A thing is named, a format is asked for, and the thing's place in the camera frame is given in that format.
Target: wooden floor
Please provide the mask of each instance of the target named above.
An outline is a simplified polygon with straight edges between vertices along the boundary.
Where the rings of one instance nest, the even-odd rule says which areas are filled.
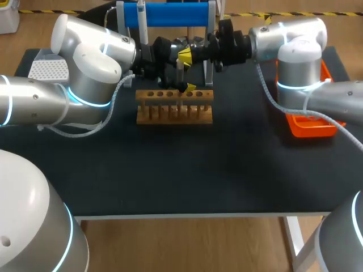
[[[226,0],[226,12],[361,11],[361,0]],[[88,10],[102,0],[23,0],[21,9]],[[48,48],[57,15],[22,14],[16,34],[0,35],[0,74],[13,75],[27,48]],[[283,20],[274,17],[273,22]],[[323,18],[328,44],[334,45],[351,79],[363,78],[363,18]],[[233,18],[245,33],[262,25],[255,17]],[[203,30],[196,31],[202,36]],[[150,29],[156,36],[175,38],[184,28]],[[319,217],[300,218],[306,240]],[[90,272],[237,272],[291,271],[284,232],[279,218],[154,219],[88,222]]]

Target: orange tray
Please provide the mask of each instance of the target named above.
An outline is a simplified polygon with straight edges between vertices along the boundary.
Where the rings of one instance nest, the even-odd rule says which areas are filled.
[[[324,81],[327,78],[330,78],[333,81],[327,66],[324,61],[322,61],[320,80]],[[324,119],[319,118],[314,120],[313,118],[314,117],[308,118],[302,115],[286,114],[286,119],[288,120],[291,132],[297,138],[332,137],[335,135],[337,128],[334,125]],[[342,126],[346,125],[346,123],[337,122]]]

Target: white table frame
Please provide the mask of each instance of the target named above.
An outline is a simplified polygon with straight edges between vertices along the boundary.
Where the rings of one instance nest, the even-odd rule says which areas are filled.
[[[238,218],[238,217],[283,217],[288,236],[288,247],[292,256],[292,265],[295,272],[306,271],[315,261],[315,255],[312,254],[313,243],[307,242],[304,251],[304,240],[298,221],[298,216],[326,216],[328,212],[300,212],[300,213],[226,213],[226,214],[145,214],[145,215],[106,215],[106,216],[75,216],[76,221],[81,224],[83,220],[116,220],[116,219],[165,219],[165,218]]]

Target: yellow tape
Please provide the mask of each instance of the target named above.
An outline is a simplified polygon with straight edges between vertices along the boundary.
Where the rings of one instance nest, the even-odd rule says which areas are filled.
[[[19,10],[19,13],[55,13],[55,14],[81,14],[82,10]],[[363,12],[242,12],[242,13],[227,13],[224,18],[230,17],[251,17],[251,16],[363,16]]]
[[[188,64],[193,64],[191,49],[188,47],[188,48],[185,48],[184,50],[180,51],[178,53],[178,59],[182,62],[186,62]]]
[[[197,86],[195,86],[195,85],[193,85],[193,84],[188,83],[188,87],[187,87],[187,89],[186,89],[186,92],[194,91],[196,87],[197,87]]]

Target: white perforated block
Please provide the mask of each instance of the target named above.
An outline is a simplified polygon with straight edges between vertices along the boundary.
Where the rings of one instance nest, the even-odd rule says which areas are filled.
[[[67,82],[69,78],[68,66],[64,59],[33,61],[28,77],[51,83]]]

